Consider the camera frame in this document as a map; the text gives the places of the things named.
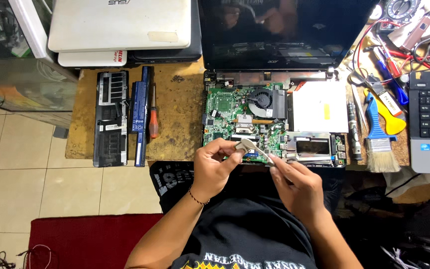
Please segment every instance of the black laptop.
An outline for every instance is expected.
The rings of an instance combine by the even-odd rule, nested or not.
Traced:
[[[192,63],[202,56],[200,20],[197,0],[192,0],[192,39],[185,49],[130,50],[127,52],[127,67],[132,64]]]
[[[202,145],[249,139],[264,153],[310,167],[344,167],[344,135],[293,130],[301,82],[337,81],[378,0],[204,0]],[[255,151],[246,164],[265,165]]]

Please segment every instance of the yellow pry tool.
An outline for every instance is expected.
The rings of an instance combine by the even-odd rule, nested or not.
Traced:
[[[368,93],[369,89],[366,88],[364,90],[364,94],[367,96]],[[377,103],[378,113],[386,120],[386,133],[388,135],[396,135],[404,130],[406,127],[406,122],[391,115],[387,107],[385,107],[383,102],[379,100],[379,97],[373,92],[372,94],[374,95]]]

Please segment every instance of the wrist bracelet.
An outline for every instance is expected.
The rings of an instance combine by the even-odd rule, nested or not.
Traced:
[[[190,194],[190,196],[194,199],[195,202],[201,204],[201,205],[206,205],[210,202],[210,199],[208,199],[208,201],[206,203],[203,202],[199,202],[197,199],[195,199],[195,197],[192,195],[192,192],[190,191],[190,189],[192,189],[192,185],[190,185],[190,188],[188,188],[188,193]]]

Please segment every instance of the green circuit board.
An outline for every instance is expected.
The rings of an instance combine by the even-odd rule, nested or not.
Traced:
[[[263,89],[282,89],[283,83],[272,83],[263,86]],[[225,140],[236,141],[233,135],[250,136],[260,149],[265,153],[272,153],[282,157],[283,150],[280,144],[284,140],[286,132],[285,120],[273,122],[273,119],[255,116],[248,106],[250,94],[258,87],[235,88],[210,88],[206,100],[206,122],[204,129],[203,145],[219,137]],[[248,132],[237,132],[237,123],[234,120],[238,115],[247,115],[253,120],[262,120],[272,123],[253,123]],[[266,163],[265,158],[258,152],[252,152],[244,156],[244,161]]]

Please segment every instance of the red mat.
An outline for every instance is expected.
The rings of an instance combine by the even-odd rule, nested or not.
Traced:
[[[36,219],[31,222],[29,249],[51,248],[48,269],[122,269],[128,255],[162,214],[128,214]],[[36,247],[31,269],[44,269],[49,250]]]

